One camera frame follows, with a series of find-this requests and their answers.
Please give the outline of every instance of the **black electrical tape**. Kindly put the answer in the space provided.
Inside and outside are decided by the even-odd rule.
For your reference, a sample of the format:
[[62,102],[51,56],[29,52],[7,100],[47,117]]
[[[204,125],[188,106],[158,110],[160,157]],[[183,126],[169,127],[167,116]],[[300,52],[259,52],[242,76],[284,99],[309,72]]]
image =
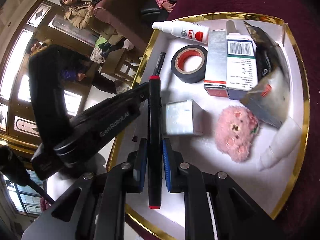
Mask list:
[[[183,70],[184,61],[191,56],[202,58],[201,64],[193,71]],[[171,71],[185,83],[197,83],[204,79],[207,65],[207,50],[200,45],[188,45],[177,51],[171,60]]]

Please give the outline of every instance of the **hand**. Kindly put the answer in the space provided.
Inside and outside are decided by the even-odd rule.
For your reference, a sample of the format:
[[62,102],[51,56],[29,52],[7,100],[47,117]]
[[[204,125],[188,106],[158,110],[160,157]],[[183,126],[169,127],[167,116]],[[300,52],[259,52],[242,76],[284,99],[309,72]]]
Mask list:
[[78,80],[78,81],[81,81],[81,80],[83,80],[85,77],[87,77],[86,74],[78,73],[78,78],[77,78],[77,80]]
[[172,10],[173,10],[173,8],[174,8],[174,6],[175,6],[176,4],[174,3],[169,3],[169,2],[164,2],[163,4],[162,4],[162,7],[164,8],[164,9],[166,9],[169,13],[170,12],[172,12]]
[[89,12],[93,12],[94,7],[95,7],[94,5],[89,4],[89,6],[88,6],[88,11],[89,11]]

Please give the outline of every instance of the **pink plush toy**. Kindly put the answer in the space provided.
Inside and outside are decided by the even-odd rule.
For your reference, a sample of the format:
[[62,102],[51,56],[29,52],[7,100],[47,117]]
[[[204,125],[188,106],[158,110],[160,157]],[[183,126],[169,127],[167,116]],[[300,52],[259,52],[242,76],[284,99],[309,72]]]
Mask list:
[[243,106],[229,106],[223,109],[215,130],[218,150],[229,154],[234,162],[248,158],[253,137],[258,131],[258,120]]

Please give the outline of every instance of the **brown armchair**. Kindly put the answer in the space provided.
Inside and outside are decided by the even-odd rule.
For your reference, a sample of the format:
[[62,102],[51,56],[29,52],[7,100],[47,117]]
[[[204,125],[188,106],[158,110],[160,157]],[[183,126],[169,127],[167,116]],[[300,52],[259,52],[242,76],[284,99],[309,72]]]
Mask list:
[[152,28],[141,20],[140,9],[148,0],[102,0],[94,9],[97,19],[109,23],[143,54]]

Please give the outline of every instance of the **beige winter coat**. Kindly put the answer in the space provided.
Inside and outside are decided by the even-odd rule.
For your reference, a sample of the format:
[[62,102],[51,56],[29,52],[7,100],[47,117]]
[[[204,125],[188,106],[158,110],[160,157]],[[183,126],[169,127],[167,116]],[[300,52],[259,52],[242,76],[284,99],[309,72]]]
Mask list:
[[122,35],[117,33],[114,27],[96,19],[93,12],[89,12],[88,5],[90,4],[90,0],[83,1],[87,2],[87,4],[83,6],[70,7],[70,11],[65,13],[64,19],[68,20],[73,26],[80,30],[91,29],[92,31],[99,33],[112,45],[115,45],[123,38]]

